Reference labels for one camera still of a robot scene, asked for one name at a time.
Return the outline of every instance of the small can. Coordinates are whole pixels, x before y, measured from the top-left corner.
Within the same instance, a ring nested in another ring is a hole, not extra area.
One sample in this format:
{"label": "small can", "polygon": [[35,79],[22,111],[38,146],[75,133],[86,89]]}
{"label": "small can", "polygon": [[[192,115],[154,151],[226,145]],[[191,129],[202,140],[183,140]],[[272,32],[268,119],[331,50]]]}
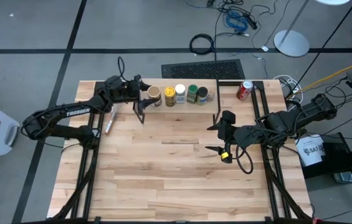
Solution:
{"label": "small can", "polygon": [[188,103],[195,103],[196,102],[196,93],[198,92],[198,86],[190,85],[188,87],[187,93],[187,102]]}
{"label": "small can", "polygon": [[196,103],[199,104],[199,105],[204,105],[205,102],[206,102],[206,97],[207,97],[207,88],[206,87],[200,87],[198,89]]}
{"label": "small can", "polygon": [[153,104],[154,106],[160,106],[160,104],[162,104],[161,89],[158,86],[149,87],[147,92],[150,99],[159,99]]}
{"label": "small can", "polygon": [[176,90],[171,86],[164,89],[164,103],[166,106],[174,106],[176,104]]}
{"label": "small can", "polygon": [[207,93],[206,101],[212,102],[214,100],[214,95],[214,92],[210,90],[209,93]]}
{"label": "small can", "polygon": [[176,90],[176,103],[185,103],[186,87],[183,84],[178,84],[174,89]]}
{"label": "small can", "polygon": [[246,100],[248,98],[250,92],[253,89],[253,83],[251,81],[243,81],[237,91],[237,98],[242,100]]}

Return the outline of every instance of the pen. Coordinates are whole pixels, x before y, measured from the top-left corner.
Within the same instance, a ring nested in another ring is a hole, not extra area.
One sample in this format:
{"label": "pen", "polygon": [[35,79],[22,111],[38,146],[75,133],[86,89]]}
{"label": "pen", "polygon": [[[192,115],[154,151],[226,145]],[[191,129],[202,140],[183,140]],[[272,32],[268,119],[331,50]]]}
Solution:
{"label": "pen", "polygon": [[108,123],[106,130],[105,130],[105,134],[109,134],[109,130],[111,129],[111,125],[112,125],[113,121],[115,120],[116,112],[117,112],[117,107],[115,105],[113,105],[111,119]]}

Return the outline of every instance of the yellow jar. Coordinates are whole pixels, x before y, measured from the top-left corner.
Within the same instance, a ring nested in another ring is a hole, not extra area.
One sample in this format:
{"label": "yellow jar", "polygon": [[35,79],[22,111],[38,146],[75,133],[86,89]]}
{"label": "yellow jar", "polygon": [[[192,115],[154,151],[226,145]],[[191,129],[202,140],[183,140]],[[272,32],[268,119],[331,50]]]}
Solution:
{"label": "yellow jar", "polygon": [[164,89],[164,102],[166,106],[174,106],[176,104],[176,90],[168,86]]}

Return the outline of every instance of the white floor lamp base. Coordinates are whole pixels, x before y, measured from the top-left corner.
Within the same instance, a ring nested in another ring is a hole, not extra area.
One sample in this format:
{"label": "white floor lamp base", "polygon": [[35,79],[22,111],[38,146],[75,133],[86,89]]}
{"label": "white floor lamp base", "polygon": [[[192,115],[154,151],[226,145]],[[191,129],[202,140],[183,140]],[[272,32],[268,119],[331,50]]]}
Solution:
{"label": "white floor lamp base", "polygon": [[283,30],[275,35],[274,46],[281,51],[281,53],[291,57],[300,57],[307,54],[310,49],[310,44],[306,37],[299,32],[291,30],[287,38],[285,38],[284,42],[280,45],[286,32],[286,30]]}

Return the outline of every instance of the butcher block tabletop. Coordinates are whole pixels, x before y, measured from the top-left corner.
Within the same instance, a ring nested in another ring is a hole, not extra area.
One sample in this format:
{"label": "butcher block tabletop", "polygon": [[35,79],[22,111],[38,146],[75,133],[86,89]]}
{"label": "butcher block tabletop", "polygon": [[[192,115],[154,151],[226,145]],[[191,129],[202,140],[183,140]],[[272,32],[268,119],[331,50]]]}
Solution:
{"label": "butcher block tabletop", "polygon": [[[75,100],[89,100],[95,82],[80,81]],[[270,112],[285,110],[279,81],[263,82]],[[237,88],[219,87],[221,110],[236,114],[236,126],[255,124],[251,97],[239,101],[235,96]],[[259,95],[257,91],[260,113],[264,114]],[[247,148],[254,163],[253,173],[247,175],[236,162],[225,164],[216,152],[205,148],[224,145],[217,138],[217,131],[206,130],[212,126],[211,114],[146,114],[145,123],[141,124],[132,103],[118,106],[109,135],[101,136],[89,220],[101,217],[102,221],[262,221],[272,216],[259,145]],[[110,115],[105,115],[103,130]],[[88,116],[72,117],[70,126],[87,125]],[[64,147],[75,143],[76,139],[68,140]],[[296,149],[292,140],[286,146]],[[75,190],[81,156],[81,146],[63,152],[47,217],[59,212]],[[286,189],[311,215],[299,157],[284,148],[279,156]],[[249,169],[245,156],[241,163]],[[282,217],[278,190],[276,195]],[[78,217],[82,216],[84,198],[85,190]]]}

